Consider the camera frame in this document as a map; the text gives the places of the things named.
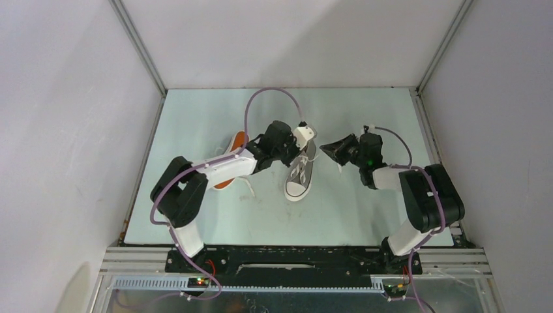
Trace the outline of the grey canvas sneaker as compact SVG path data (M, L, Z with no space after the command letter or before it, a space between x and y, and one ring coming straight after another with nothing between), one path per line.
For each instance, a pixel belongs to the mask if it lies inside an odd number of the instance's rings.
M300 155L292 162L290 173L284 183L284 195L289 201L300 201L310 191L314 161L317 158L317 147L310 142Z

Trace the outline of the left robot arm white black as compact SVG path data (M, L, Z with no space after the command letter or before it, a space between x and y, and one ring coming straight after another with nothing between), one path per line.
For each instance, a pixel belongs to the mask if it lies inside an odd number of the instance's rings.
M204 240L196 223L208 189L269 168L274 161L291 163L316 137L316 131L302 122L291 128L273 121L263 134L244 139L233 151L201 162L175 157L153 187L150 199L153 212L161 213L163 224L181 249L181 263L189 271L199 271L206 263Z

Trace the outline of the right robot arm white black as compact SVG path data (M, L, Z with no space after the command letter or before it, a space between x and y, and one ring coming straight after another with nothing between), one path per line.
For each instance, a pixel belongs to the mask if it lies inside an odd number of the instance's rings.
M442 164L424 168L388 165L381 153L383 139L366 130L350 134L320 149L337 164L357 166L362 184L372 190L401 193L407 220L398 231L383 240L379 263L383 270L395 273L406 262L405 255L421 248L431 237L464 218L464 204Z

